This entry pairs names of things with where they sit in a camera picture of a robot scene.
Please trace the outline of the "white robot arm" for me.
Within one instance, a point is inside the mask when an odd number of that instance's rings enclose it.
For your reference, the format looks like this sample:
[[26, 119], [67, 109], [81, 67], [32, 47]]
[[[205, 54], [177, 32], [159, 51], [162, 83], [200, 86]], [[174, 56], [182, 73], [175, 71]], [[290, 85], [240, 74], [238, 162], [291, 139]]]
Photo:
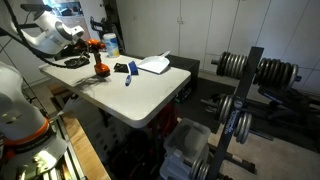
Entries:
[[[1, 29], [45, 62], [83, 35], [82, 27], [68, 27], [51, 13], [49, 6], [23, 4], [21, 8], [34, 14], [34, 22], [42, 30], [33, 37], [21, 29], [12, 5], [10, 0], [1, 0]], [[1, 180], [42, 175], [53, 169], [67, 150], [67, 142], [57, 135], [50, 120], [25, 99], [22, 84], [23, 77], [16, 68], [1, 64]]]

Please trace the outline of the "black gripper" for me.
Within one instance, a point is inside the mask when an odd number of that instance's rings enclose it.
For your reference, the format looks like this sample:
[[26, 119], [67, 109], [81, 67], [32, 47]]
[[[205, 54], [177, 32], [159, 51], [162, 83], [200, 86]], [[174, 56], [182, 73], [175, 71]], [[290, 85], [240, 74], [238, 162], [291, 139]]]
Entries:
[[61, 51], [61, 56], [84, 56], [89, 58], [88, 43], [83, 39], [79, 39], [75, 44], [70, 44], [64, 47]]

